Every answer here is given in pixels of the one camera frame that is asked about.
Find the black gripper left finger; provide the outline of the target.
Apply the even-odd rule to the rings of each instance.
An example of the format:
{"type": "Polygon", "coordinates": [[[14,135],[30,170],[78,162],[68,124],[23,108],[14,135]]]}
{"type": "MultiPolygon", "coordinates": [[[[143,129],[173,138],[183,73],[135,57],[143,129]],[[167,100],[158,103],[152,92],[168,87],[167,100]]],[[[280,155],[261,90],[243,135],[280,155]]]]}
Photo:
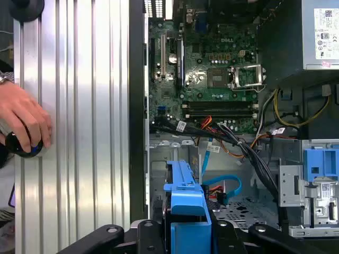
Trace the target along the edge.
{"type": "Polygon", "coordinates": [[[139,220],[125,231],[121,226],[104,225],[59,251],[74,253],[165,253],[162,226],[139,220]]]}

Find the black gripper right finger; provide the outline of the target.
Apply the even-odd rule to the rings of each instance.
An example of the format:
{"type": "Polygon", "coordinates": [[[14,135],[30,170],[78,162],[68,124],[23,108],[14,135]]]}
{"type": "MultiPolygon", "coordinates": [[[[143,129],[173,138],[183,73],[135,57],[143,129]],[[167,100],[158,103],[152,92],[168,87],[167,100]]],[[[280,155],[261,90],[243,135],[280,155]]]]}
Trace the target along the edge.
{"type": "Polygon", "coordinates": [[[266,224],[248,232],[229,221],[213,222],[213,253],[338,253],[338,239],[297,239],[266,224]]]}

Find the person's hand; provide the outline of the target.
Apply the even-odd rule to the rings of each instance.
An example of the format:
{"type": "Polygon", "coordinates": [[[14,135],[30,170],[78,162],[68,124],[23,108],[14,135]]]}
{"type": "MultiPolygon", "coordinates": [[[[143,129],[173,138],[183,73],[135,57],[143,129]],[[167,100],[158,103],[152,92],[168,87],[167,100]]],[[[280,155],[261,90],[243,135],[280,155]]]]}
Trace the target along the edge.
{"type": "Polygon", "coordinates": [[[1,119],[17,136],[25,152],[30,152],[40,141],[51,146],[50,115],[24,89],[11,81],[1,84],[1,119]]]}

